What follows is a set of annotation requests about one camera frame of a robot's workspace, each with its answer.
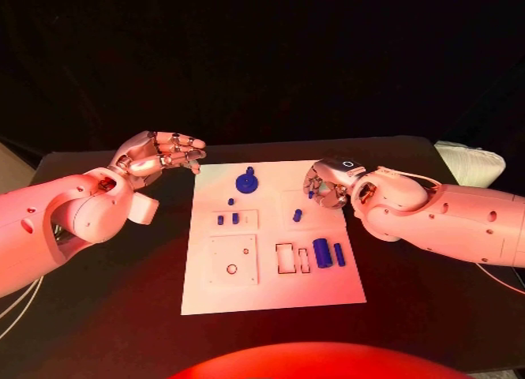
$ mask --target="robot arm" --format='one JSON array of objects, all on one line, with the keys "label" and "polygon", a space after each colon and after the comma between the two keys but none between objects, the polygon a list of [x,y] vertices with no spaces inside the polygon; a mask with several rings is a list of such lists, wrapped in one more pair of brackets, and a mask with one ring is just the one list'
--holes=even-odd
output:
[{"label": "robot arm", "polygon": [[109,240],[126,220],[149,224],[159,202],[135,192],[165,168],[197,174],[206,143],[178,133],[142,132],[96,168],[0,195],[0,297]]},{"label": "robot arm", "polygon": [[[425,188],[409,176],[435,186]],[[327,194],[319,193],[322,182]],[[309,191],[329,208],[344,206],[351,195],[355,217],[381,240],[404,239],[464,261],[525,267],[525,197],[442,185],[386,167],[367,172],[358,163],[335,159],[315,163],[305,181]]]}]

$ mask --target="white cardboard piece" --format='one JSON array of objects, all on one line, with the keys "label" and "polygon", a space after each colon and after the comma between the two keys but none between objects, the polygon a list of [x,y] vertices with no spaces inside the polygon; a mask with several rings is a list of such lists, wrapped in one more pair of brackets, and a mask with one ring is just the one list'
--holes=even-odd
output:
[{"label": "white cardboard piece", "polygon": [[[321,207],[302,192],[305,175],[315,162],[305,160],[203,166],[194,188],[184,315],[366,302],[344,212]],[[249,166],[255,167],[259,188],[244,194],[236,189],[236,179],[246,174]],[[296,209],[302,210],[299,223],[293,221]],[[237,225],[231,224],[234,212],[240,215]],[[226,225],[217,224],[218,215],[226,216]],[[329,268],[318,267],[312,245],[318,238],[328,239],[334,257],[334,266]],[[347,261],[344,267],[337,263],[337,242],[342,246]],[[279,274],[276,245],[282,243],[293,244],[296,273]],[[250,257],[237,255],[246,248],[252,253],[253,247],[256,251]],[[299,249],[308,252],[309,273],[301,270]],[[230,265],[236,266],[234,274],[226,272]],[[257,276],[243,276],[246,272],[253,274],[253,268]]]}]

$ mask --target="dark table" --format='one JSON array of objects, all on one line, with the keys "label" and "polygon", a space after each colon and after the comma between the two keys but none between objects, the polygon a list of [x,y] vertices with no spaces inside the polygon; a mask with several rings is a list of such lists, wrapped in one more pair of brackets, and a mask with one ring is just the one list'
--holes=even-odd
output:
[{"label": "dark table", "polygon": [[[53,153],[35,183],[106,166],[112,154]],[[204,162],[332,154],[455,183],[417,137],[211,146]],[[469,372],[525,367],[525,297],[475,265],[376,239],[351,207],[344,212],[367,304],[181,316],[193,186],[187,170],[167,172],[144,190],[161,200],[152,225],[128,222],[113,240],[47,275],[0,341],[0,378],[162,378],[218,355],[292,341],[366,343]],[[491,270],[521,287],[511,268]],[[0,299],[0,310],[17,296]],[[317,328],[322,321],[328,327]]]}]

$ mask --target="white fabric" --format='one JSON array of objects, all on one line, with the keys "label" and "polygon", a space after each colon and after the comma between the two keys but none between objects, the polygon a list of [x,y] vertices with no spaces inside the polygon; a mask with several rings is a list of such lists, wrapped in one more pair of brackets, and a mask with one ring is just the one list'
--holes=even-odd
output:
[{"label": "white fabric", "polygon": [[488,188],[505,170],[505,160],[494,152],[465,144],[439,141],[436,150],[462,186]]}]

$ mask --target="blue object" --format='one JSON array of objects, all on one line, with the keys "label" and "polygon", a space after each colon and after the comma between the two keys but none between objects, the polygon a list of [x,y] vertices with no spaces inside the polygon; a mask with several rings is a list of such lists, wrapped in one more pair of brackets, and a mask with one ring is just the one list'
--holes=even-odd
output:
[{"label": "blue object", "polygon": [[325,238],[319,238],[314,241],[314,251],[317,252],[318,267],[331,267],[334,265],[334,259],[331,258],[328,240]]},{"label": "blue object", "polygon": [[342,246],[340,245],[340,243],[334,244],[334,251],[337,253],[337,261],[340,262],[340,267],[344,267],[345,259],[344,259]]},{"label": "blue object", "polygon": [[242,193],[253,193],[259,187],[259,179],[255,176],[255,168],[250,166],[244,175],[236,180],[236,188]]},{"label": "blue object", "polygon": [[296,223],[301,221],[301,217],[302,217],[302,210],[296,209],[295,210],[295,217],[293,217],[293,220]]}]

